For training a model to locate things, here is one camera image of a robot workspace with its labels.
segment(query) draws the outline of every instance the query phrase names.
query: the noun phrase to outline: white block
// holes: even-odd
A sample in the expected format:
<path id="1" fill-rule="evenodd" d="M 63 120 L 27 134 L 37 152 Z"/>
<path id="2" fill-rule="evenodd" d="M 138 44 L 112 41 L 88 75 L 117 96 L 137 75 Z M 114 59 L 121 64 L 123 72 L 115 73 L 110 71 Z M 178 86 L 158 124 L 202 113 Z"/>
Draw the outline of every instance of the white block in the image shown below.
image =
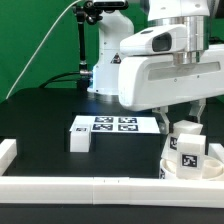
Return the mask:
<path id="1" fill-rule="evenodd" d="M 201 179 L 205 154 L 205 136 L 180 134 L 177 141 L 176 176 L 182 179 Z"/>
<path id="2" fill-rule="evenodd" d="M 94 178 L 93 204 L 129 203 L 129 178 Z"/>
<path id="3" fill-rule="evenodd" d="M 90 125 L 74 125 L 70 134 L 70 152 L 89 152 L 90 143 Z"/>
<path id="4" fill-rule="evenodd" d="M 221 144 L 209 144 L 208 155 L 224 163 L 224 148 Z"/>
<path id="5" fill-rule="evenodd" d="M 184 134 L 193 134 L 193 135 L 200 135 L 203 125 L 182 120 L 177 123 L 174 123 L 173 128 L 174 132 L 173 134 L 179 137 L 181 133 Z"/>
<path id="6" fill-rule="evenodd" d="M 177 162 L 177 140 L 180 134 L 194 134 L 201 133 L 203 125 L 190 121 L 179 121 L 174 123 L 174 131 L 172 134 L 167 135 L 166 143 L 162 152 L 162 159 L 170 160 L 174 163 Z"/>
<path id="7" fill-rule="evenodd" d="M 131 205 L 224 207 L 222 182 L 130 178 Z"/>
<path id="8" fill-rule="evenodd" d="M 174 135 L 172 135 L 172 134 L 167 135 L 166 142 L 165 142 L 163 152 L 161 155 L 162 159 L 170 160 L 174 163 L 177 162 L 177 151 L 175 150 L 175 148 L 176 148 L 175 141 L 177 141 L 177 138 Z"/>
<path id="9" fill-rule="evenodd" d="M 5 139 L 0 144 L 0 175 L 2 175 L 6 171 L 16 155 L 16 140 Z"/>
<path id="10" fill-rule="evenodd" d="M 93 178 L 1 177 L 0 203 L 92 204 Z"/>

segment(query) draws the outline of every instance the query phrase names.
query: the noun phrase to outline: table surface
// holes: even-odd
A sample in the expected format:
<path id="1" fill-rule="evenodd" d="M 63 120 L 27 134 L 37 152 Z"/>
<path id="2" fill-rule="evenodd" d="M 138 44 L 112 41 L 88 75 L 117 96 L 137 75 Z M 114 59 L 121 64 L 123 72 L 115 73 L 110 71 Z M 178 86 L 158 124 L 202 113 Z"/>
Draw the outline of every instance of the table surface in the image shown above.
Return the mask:
<path id="1" fill-rule="evenodd" d="M 202 115 L 209 143 L 224 145 L 224 104 L 207 100 Z M 188 103 L 169 107 L 177 122 Z M 154 116 L 118 103 L 87 98 L 74 89 L 24 89 L 0 104 L 0 139 L 16 138 L 18 155 L 5 175 L 157 178 L 165 137 L 158 134 L 92 134 L 89 153 L 69 152 L 69 129 L 76 115 Z M 0 205 L 1 223 L 214 223 L 223 209 L 156 206 Z"/>

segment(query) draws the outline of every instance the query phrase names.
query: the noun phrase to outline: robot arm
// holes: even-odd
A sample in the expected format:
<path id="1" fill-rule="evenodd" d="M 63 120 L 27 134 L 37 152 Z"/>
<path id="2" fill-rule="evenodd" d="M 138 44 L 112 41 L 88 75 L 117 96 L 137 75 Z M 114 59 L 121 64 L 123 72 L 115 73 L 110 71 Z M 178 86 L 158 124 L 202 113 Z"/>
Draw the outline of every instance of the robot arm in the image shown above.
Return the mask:
<path id="1" fill-rule="evenodd" d="M 219 5 L 149 0 L 151 27 L 120 45 L 129 56 L 119 70 L 119 101 L 125 108 L 139 111 L 224 94 L 224 45 L 208 45 L 209 7 L 215 17 Z"/>

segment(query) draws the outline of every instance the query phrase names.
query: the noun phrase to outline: black cable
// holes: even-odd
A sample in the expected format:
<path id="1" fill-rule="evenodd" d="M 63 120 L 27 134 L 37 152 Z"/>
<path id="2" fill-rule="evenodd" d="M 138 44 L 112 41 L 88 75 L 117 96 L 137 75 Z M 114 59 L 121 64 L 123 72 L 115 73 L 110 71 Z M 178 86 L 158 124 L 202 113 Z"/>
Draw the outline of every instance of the black cable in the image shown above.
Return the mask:
<path id="1" fill-rule="evenodd" d="M 72 82 L 72 81 L 77 81 L 77 80 L 76 79 L 52 80 L 52 81 L 49 81 L 49 82 L 45 82 L 44 84 L 45 84 L 45 86 L 47 86 L 48 84 L 54 83 L 54 82 Z"/>
<path id="2" fill-rule="evenodd" d="M 220 39 L 219 37 L 210 37 L 209 43 L 210 44 L 218 44 L 218 43 L 224 44 L 224 40 Z"/>
<path id="3" fill-rule="evenodd" d="M 60 74 L 60 75 L 56 75 L 56 76 L 48 79 L 43 84 L 41 84 L 39 86 L 39 88 L 44 88 L 46 85 L 48 85 L 50 82 L 52 82 L 52 81 L 54 81 L 56 79 L 63 78 L 63 77 L 67 77 L 67 76 L 72 76 L 72 75 L 79 75 L 79 74 L 80 74 L 79 72 L 66 72 L 66 73 L 63 73 L 63 74 Z"/>

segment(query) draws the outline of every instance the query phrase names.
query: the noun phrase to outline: white cube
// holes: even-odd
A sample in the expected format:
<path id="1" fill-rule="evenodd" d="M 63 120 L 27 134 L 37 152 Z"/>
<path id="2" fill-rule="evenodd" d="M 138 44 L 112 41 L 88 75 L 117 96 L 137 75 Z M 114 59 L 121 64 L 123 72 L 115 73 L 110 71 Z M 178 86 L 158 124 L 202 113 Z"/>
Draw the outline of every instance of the white cube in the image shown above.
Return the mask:
<path id="1" fill-rule="evenodd" d="M 200 135 L 203 125 L 182 120 L 177 123 L 174 123 L 173 127 L 174 127 L 173 134 L 176 135 L 178 138 L 181 133 Z"/>
<path id="2" fill-rule="evenodd" d="M 90 125 L 74 125 L 70 134 L 70 152 L 89 152 L 90 143 Z"/>
<path id="3" fill-rule="evenodd" d="M 182 179 L 201 179 L 206 137 L 180 134 L 177 141 L 176 175 Z"/>

